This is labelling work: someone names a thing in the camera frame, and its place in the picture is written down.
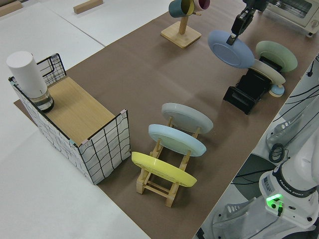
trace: green light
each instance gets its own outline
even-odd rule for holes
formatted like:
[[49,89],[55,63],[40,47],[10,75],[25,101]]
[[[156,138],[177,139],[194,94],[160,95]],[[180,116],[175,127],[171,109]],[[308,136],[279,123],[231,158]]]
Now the green light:
[[268,205],[268,207],[272,207],[271,205],[274,203],[274,202],[276,202],[276,201],[278,201],[280,198],[282,198],[283,197],[283,195],[281,195],[281,194],[276,194],[276,195],[274,195],[274,196],[271,196],[271,197],[269,197],[269,198],[266,198],[266,203],[267,203],[267,205]]

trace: wooden block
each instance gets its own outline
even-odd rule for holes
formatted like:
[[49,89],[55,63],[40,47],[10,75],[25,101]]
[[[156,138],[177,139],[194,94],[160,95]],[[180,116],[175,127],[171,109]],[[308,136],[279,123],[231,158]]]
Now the wooden block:
[[46,115],[77,145],[115,117],[70,77],[51,85],[49,92],[54,107]]
[[22,8],[22,4],[20,1],[14,1],[12,3],[9,3],[7,5],[4,5],[0,7],[0,16],[7,15],[13,11],[16,11],[18,9]]
[[180,22],[178,21],[161,31],[160,34],[181,48],[188,47],[201,37],[198,31],[195,31],[189,26],[186,27],[185,33],[182,35],[179,33],[179,26]]
[[89,0],[87,2],[73,7],[73,10],[76,14],[79,14],[101,4],[103,4],[103,0]]

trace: yellow plate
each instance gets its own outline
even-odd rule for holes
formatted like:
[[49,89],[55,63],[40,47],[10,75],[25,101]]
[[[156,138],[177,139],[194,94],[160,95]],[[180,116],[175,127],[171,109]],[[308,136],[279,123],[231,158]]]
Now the yellow plate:
[[184,187],[191,187],[197,182],[196,178],[183,170],[143,153],[132,152],[132,161],[138,167]]

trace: teal mug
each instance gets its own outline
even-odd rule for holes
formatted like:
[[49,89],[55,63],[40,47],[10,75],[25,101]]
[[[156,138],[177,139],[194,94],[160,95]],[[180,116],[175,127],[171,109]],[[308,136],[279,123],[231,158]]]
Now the teal mug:
[[169,14],[172,17],[190,16],[195,9],[194,0],[174,0],[168,6]]

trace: grid pattern panel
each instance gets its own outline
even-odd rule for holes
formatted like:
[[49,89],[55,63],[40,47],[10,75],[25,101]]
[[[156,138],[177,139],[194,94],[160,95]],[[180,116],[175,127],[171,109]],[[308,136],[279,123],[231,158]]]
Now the grid pattern panel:
[[77,146],[70,142],[60,130],[50,122],[37,107],[24,95],[18,87],[13,86],[24,107],[38,126],[40,132],[49,140],[49,142],[59,150],[66,158],[76,166],[85,177],[92,182],[90,174],[86,168],[86,165],[79,154]]
[[[38,67],[47,86],[66,76],[59,54],[40,61]],[[9,81],[42,134],[91,183],[98,184],[131,155],[127,110],[122,111],[78,147],[23,93],[14,77],[9,78]]]
[[131,155],[128,112],[116,116],[79,150],[94,184],[108,177]]

